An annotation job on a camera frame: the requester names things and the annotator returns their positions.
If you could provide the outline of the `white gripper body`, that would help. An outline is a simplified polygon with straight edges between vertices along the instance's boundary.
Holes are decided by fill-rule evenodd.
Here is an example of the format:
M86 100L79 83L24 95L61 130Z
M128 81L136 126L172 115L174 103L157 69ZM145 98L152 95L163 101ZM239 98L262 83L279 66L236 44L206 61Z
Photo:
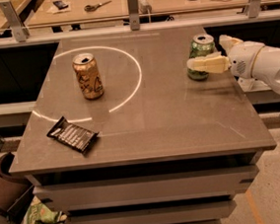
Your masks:
M244 41L234 45L228 53L228 58L232 63L232 74L240 78L251 79L252 65L264 47L264 43L255 41Z

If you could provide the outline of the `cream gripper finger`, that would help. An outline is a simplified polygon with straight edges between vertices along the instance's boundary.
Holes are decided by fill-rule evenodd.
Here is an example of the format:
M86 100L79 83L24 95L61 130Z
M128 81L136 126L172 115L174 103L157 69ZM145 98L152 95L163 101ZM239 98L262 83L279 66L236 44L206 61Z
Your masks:
M195 58L189 58L186 62L187 68L194 71L203 71L207 73L221 74L227 71L231 67L231 61L220 51L210 53L207 56L199 56Z
M229 55L230 50L232 49L233 46L240 44L241 42L243 41L239 38L226 36L226 35L219 36L219 44L221 44L222 48L224 49L224 51L226 51L227 55Z

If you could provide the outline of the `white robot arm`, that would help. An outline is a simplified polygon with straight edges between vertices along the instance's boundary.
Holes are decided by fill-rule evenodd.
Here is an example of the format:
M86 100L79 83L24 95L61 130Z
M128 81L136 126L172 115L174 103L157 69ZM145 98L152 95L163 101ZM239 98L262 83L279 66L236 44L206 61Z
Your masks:
M219 42L226 55L219 51L189 58L187 68L217 74L230 70L236 77L262 81L280 95L280 48L225 35Z

